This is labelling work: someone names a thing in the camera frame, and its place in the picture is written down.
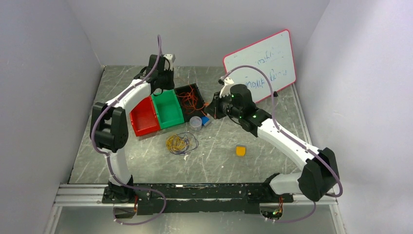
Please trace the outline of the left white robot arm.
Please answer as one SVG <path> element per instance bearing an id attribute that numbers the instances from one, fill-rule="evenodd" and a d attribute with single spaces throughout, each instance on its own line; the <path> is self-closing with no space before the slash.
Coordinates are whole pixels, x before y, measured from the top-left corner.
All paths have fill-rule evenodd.
<path id="1" fill-rule="evenodd" d="M 121 202 L 130 202 L 135 195 L 124 149 L 129 138 L 127 118 L 157 89 L 174 88 L 174 61 L 174 54 L 151 55 L 148 66 L 120 94 L 93 105 L 90 138 L 94 149 L 105 157 L 110 172 L 109 189 Z"/>

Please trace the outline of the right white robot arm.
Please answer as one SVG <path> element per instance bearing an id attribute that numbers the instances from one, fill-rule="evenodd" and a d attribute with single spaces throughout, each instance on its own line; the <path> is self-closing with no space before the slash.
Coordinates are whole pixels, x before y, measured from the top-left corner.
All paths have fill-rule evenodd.
<path id="1" fill-rule="evenodd" d="M 312 146 L 279 125 L 271 114 L 256 106 L 245 85 L 231 86 L 224 96 L 216 92 L 205 110 L 214 119 L 236 119 L 245 131 L 271 143 L 300 169 L 299 173 L 272 176 L 263 188 L 267 201 L 274 202 L 283 194 L 302 194 L 314 202 L 334 196 L 330 190 L 339 184 L 334 152 Z"/>

